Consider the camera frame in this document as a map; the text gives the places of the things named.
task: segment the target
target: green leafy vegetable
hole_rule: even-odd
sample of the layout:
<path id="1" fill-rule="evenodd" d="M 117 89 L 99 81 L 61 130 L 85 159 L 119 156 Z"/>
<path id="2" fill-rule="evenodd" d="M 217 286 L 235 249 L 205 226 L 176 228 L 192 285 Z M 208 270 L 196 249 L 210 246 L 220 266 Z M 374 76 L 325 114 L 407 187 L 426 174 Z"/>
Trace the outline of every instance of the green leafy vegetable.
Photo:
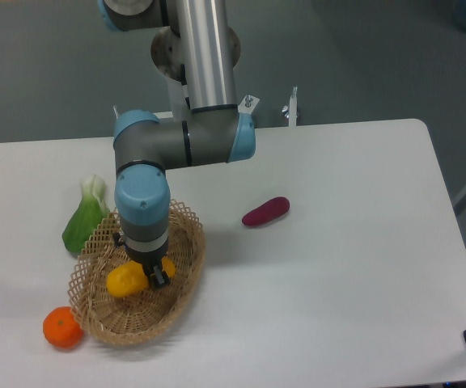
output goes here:
<path id="1" fill-rule="evenodd" d="M 66 249 L 78 253 L 91 237 L 109 209 L 105 204 L 105 181 L 98 175 L 89 175 L 80 181 L 82 200 L 62 233 Z"/>

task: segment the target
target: metal bracket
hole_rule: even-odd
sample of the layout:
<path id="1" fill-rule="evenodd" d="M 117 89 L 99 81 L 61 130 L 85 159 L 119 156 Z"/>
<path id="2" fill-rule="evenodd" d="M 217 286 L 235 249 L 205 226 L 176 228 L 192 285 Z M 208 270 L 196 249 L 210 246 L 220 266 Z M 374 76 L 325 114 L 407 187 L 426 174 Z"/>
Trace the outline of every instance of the metal bracket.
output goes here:
<path id="1" fill-rule="evenodd" d="M 246 95 L 239 104 L 239 113 L 247 113 L 251 115 L 259 102 L 260 99 L 254 95 Z"/>

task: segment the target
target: screw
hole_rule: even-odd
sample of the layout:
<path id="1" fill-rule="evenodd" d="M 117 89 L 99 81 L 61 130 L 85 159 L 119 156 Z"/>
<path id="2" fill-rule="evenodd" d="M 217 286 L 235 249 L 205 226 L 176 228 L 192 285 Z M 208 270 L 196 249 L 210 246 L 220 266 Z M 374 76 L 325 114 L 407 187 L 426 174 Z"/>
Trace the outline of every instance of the screw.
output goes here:
<path id="1" fill-rule="evenodd" d="M 251 107 L 251 103 L 253 101 L 252 96 L 251 95 L 246 95 L 245 101 L 246 101 L 246 108 Z"/>
<path id="2" fill-rule="evenodd" d="M 289 120 L 289 107 L 285 105 L 282 108 L 282 116 L 284 119 Z M 299 117 L 301 116 L 301 112 L 299 111 L 299 108 L 296 109 L 296 119 L 299 120 Z"/>

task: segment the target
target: robotic arm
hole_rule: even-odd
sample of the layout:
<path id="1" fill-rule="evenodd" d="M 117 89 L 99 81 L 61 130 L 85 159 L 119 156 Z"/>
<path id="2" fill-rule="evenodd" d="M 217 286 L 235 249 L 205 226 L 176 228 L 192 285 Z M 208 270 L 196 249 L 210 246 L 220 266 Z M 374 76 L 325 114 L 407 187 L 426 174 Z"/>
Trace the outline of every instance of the robotic arm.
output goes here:
<path id="1" fill-rule="evenodd" d="M 187 90 L 184 120 L 160 123 L 150 112 L 117 116 L 114 128 L 115 202 L 125 246 L 155 288 L 169 283 L 161 259 L 168 247 L 170 189 L 166 170 L 248 159 L 255 153 L 252 118 L 236 103 L 231 30 L 225 0 L 99 0 L 113 30 L 169 26 L 168 66 Z"/>

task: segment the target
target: orange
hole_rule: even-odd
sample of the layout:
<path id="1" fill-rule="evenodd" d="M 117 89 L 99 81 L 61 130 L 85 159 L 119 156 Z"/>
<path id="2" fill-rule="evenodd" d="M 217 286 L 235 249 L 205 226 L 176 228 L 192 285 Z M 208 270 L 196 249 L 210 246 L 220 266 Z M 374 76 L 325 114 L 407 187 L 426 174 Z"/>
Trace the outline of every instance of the orange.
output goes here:
<path id="1" fill-rule="evenodd" d="M 68 306 L 58 307 L 42 323 L 44 337 L 57 348 L 69 349 L 78 344 L 84 332 Z"/>

